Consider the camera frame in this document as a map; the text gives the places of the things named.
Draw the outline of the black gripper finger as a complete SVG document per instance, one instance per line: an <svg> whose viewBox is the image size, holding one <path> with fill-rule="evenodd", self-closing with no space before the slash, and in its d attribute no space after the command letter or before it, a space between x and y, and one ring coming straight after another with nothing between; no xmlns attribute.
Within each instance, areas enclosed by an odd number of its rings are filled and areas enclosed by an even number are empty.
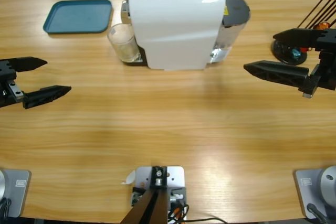
<svg viewBox="0 0 336 224"><path fill-rule="evenodd" d="M273 35L273 39L291 47L328 49L327 30L293 28Z"/></svg>
<svg viewBox="0 0 336 224"><path fill-rule="evenodd" d="M32 71L48 62L36 57L20 57L9 59L9 64L16 72Z"/></svg>
<svg viewBox="0 0 336 224"><path fill-rule="evenodd" d="M262 60L245 64L244 69L261 80L296 87L302 92L310 90L308 68Z"/></svg>
<svg viewBox="0 0 336 224"><path fill-rule="evenodd" d="M71 86L50 86L34 92L24 93L23 107L30 109L40 106L66 95L71 90Z"/></svg>

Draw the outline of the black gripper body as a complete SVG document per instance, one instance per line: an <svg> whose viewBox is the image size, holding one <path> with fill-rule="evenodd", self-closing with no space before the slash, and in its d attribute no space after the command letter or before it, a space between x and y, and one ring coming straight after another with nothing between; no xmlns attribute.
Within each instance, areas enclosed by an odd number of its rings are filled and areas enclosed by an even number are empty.
<svg viewBox="0 0 336 224"><path fill-rule="evenodd" d="M312 47L319 51L320 62L306 79L303 97L312 98L317 88L335 91L335 29L310 30Z"/></svg>
<svg viewBox="0 0 336 224"><path fill-rule="evenodd" d="M15 83L16 71L8 60L1 61L1 108L23 101L24 93Z"/></svg>

